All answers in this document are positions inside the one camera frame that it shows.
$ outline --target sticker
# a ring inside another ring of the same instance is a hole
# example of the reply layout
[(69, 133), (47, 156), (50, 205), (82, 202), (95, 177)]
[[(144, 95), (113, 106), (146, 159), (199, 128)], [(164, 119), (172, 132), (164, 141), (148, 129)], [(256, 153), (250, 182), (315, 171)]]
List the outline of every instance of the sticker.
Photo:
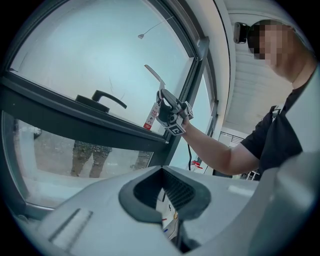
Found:
[(160, 104), (154, 103), (143, 128), (150, 130), (159, 113)]

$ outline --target neck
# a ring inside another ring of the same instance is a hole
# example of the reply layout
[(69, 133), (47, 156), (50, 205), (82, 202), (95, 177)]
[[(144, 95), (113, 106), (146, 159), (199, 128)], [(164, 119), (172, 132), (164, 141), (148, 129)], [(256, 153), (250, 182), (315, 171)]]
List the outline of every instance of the neck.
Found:
[(288, 80), (292, 83), (293, 89), (303, 86), (311, 77), (317, 67), (317, 60), (308, 51), (299, 54), (291, 61)]

